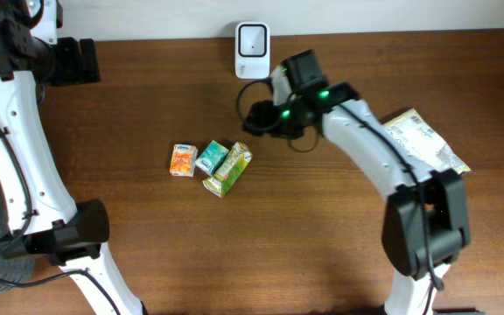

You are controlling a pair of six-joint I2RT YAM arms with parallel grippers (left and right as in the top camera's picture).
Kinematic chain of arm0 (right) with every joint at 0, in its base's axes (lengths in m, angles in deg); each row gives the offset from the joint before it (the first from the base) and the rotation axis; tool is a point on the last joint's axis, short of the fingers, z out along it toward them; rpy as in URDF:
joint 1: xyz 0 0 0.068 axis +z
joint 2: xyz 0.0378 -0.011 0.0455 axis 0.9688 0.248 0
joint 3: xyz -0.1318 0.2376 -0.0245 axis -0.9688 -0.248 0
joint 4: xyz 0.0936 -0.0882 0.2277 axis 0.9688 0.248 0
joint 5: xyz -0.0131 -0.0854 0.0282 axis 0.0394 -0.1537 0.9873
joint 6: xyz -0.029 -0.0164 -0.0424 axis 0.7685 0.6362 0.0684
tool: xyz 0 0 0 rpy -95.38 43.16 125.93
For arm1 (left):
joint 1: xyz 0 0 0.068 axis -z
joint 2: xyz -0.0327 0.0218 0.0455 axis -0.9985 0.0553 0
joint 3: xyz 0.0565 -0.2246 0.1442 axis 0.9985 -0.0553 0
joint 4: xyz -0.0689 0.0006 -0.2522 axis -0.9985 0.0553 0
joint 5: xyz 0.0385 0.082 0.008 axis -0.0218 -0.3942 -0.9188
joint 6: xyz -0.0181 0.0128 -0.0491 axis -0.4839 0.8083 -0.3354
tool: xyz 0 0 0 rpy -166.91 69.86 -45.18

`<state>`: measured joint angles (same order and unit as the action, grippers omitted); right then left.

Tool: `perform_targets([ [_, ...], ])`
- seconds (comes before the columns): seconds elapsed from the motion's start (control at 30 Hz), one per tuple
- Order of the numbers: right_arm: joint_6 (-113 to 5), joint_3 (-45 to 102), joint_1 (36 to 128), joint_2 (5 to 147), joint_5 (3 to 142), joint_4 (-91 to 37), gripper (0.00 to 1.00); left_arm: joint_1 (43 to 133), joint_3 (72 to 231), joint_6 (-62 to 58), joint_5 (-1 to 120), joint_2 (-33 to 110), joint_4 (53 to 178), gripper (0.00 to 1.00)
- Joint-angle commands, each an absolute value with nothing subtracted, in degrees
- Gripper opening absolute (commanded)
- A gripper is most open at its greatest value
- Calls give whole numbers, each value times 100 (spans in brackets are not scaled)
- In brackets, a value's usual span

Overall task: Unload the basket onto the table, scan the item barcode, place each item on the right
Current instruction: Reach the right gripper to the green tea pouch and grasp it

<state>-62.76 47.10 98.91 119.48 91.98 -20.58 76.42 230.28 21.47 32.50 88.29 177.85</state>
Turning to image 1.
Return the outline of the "teal tissue pack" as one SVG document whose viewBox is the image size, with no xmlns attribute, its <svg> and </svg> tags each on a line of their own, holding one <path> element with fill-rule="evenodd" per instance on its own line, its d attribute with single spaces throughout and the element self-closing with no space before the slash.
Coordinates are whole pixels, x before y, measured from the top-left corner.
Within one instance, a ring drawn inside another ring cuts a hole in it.
<svg viewBox="0 0 504 315">
<path fill-rule="evenodd" d="M 196 166 L 208 176 L 213 175 L 222 165 L 229 149 L 212 140 L 196 160 Z"/>
</svg>

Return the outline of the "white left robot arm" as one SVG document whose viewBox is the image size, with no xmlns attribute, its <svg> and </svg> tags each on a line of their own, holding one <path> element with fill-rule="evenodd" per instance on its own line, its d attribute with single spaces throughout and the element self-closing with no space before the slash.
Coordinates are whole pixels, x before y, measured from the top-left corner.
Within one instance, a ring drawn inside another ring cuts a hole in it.
<svg viewBox="0 0 504 315">
<path fill-rule="evenodd" d="M 0 238 L 0 291 L 34 285 L 12 259 L 43 256 L 70 277 L 98 314 L 143 314 L 109 249 L 109 217 L 98 199 L 65 188 L 39 117 L 46 88 L 96 83 L 90 38 L 61 38 L 57 1 L 0 1 L 0 187 L 7 213 Z"/>
</svg>

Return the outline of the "green yellow drink carton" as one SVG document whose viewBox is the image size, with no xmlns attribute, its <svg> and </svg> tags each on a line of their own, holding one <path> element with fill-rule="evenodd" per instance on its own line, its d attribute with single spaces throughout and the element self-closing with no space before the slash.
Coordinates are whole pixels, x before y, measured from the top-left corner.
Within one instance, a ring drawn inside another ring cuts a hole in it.
<svg viewBox="0 0 504 315">
<path fill-rule="evenodd" d="M 246 144 L 236 142 L 213 176 L 202 181 L 203 186 L 223 198 L 247 168 L 252 157 L 253 154 Z"/>
</svg>

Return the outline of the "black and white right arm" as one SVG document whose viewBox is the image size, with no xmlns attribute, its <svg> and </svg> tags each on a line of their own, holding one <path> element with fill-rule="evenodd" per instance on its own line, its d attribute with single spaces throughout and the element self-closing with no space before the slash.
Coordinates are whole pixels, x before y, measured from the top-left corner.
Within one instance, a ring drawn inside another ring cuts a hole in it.
<svg viewBox="0 0 504 315">
<path fill-rule="evenodd" d="M 381 242 L 395 269 L 381 314 L 432 314 L 444 276 L 471 240 L 466 188 L 408 153 L 348 83 L 331 84 L 315 52 L 282 61 L 262 83 L 272 98 L 240 115 L 243 130 L 290 141 L 313 127 L 364 172 L 386 203 Z"/>
</svg>

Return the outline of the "orange tissue pack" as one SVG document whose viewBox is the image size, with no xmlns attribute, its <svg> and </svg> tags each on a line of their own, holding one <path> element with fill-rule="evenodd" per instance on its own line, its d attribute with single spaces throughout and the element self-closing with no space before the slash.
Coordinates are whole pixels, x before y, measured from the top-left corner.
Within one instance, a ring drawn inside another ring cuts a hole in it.
<svg viewBox="0 0 504 315">
<path fill-rule="evenodd" d="M 192 177 L 198 150 L 194 145 L 175 144 L 170 163 L 170 174 L 175 177 Z"/>
</svg>

